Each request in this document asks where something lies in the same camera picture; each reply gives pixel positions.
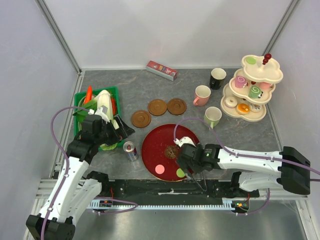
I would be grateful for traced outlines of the dark red round tray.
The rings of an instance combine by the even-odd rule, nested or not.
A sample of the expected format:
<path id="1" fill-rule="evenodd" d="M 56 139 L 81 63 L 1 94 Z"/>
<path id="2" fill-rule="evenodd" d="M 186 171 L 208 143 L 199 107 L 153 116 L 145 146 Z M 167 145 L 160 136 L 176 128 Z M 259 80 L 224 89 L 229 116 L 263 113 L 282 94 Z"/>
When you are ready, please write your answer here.
<path id="1" fill-rule="evenodd" d="M 180 125 L 175 129 L 175 124 L 164 124 L 154 128 L 144 138 L 141 146 L 141 158 L 146 169 L 157 179 L 166 182 L 179 182 L 186 179 L 176 175 L 179 165 L 176 163 L 180 147 L 174 143 L 174 136 L 178 139 L 189 137 L 195 144 L 200 141 L 188 128 Z M 163 165 L 163 174 L 157 174 L 155 167 Z"/>

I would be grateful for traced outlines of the metal tongs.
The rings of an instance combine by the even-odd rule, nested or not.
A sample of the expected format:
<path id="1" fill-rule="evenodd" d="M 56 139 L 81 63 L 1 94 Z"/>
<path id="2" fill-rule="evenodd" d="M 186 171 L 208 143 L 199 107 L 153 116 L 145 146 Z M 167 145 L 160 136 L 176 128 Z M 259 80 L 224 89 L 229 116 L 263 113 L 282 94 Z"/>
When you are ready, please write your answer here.
<path id="1" fill-rule="evenodd" d="M 201 174 L 202 180 L 195 179 L 194 175 L 190 173 L 188 170 L 186 170 L 184 174 L 188 180 L 193 181 L 203 192 L 207 192 L 208 187 L 203 173 Z"/>

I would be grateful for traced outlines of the white ring donut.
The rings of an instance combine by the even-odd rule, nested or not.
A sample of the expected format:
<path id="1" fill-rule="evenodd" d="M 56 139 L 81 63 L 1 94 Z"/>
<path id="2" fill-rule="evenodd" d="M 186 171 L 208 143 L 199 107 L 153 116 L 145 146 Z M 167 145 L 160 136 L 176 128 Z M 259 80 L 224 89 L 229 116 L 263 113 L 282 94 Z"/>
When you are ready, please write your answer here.
<path id="1" fill-rule="evenodd" d="M 228 96 L 224 100 L 224 105 L 230 109 L 233 109 L 238 105 L 238 100 L 233 96 Z"/>

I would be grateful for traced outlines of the orange glazed donut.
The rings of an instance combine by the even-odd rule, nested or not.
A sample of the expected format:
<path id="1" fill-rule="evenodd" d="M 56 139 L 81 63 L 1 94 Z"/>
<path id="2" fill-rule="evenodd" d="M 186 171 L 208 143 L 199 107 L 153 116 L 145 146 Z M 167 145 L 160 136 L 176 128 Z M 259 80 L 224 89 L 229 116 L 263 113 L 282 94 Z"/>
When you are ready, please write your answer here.
<path id="1" fill-rule="evenodd" d="M 246 115 L 250 112 L 250 107 L 245 103 L 239 103 L 236 106 L 236 111 L 240 115 Z"/>

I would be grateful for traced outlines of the pink swirl cake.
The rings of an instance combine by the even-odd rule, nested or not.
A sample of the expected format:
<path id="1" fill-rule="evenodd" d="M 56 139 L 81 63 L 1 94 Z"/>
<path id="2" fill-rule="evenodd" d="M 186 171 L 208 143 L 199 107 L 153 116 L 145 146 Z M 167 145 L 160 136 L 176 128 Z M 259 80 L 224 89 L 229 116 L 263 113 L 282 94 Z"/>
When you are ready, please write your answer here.
<path id="1" fill-rule="evenodd" d="M 273 87 L 273 84 L 272 83 L 268 83 L 268 82 L 261 82 L 259 84 L 259 87 L 262 89 L 262 90 L 267 90 L 267 89 L 270 89 Z"/>
<path id="2" fill-rule="evenodd" d="M 243 89 L 243 88 L 247 87 L 249 84 L 248 84 L 248 81 L 245 77 L 243 77 L 241 75 L 237 75 L 234 79 L 234 85 L 238 89 Z"/>

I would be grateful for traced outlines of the green swirl cake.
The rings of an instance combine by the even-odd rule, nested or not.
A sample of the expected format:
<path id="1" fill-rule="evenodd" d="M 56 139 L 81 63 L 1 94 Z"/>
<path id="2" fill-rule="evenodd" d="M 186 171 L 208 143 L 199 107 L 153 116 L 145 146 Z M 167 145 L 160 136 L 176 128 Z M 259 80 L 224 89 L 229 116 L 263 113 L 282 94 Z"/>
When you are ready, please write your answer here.
<path id="1" fill-rule="evenodd" d="M 260 99 L 263 95 L 263 91 L 256 85 L 252 85 L 250 90 L 249 90 L 249 93 L 248 93 L 248 96 L 251 98 L 251 99 Z"/>

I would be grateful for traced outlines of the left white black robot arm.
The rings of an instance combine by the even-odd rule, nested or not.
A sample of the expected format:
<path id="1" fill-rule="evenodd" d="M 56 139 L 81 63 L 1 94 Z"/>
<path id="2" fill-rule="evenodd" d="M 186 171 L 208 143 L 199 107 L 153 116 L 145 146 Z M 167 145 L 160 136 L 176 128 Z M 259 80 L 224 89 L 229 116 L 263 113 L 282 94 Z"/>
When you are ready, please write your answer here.
<path id="1" fill-rule="evenodd" d="M 79 182 L 90 166 L 99 147 L 114 145 L 135 133 L 119 115 L 115 120 L 89 114 L 81 124 L 81 131 L 68 145 L 62 172 L 37 215 L 29 215 L 26 227 L 36 240 L 71 240 L 79 218 L 96 196 L 110 191 L 108 175 L 92 172 L 80 189 Z"/>

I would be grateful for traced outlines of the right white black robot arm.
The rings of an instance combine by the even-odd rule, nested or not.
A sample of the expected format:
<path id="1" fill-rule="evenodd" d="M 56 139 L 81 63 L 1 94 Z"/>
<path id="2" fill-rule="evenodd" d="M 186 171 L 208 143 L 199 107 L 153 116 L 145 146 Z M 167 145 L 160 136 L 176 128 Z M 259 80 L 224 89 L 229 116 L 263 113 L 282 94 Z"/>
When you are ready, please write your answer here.
<path id="1" fill-rule="evenodd" d="M 284 189 L 297 195 L 311 192 L 310 161 L 289 146 L 282 151 L 257 152 L 182 143 L 176 163 L 188 178 L 203 171 L 235 170 L 229 184 L 235 197 L 259 189 Z"/>

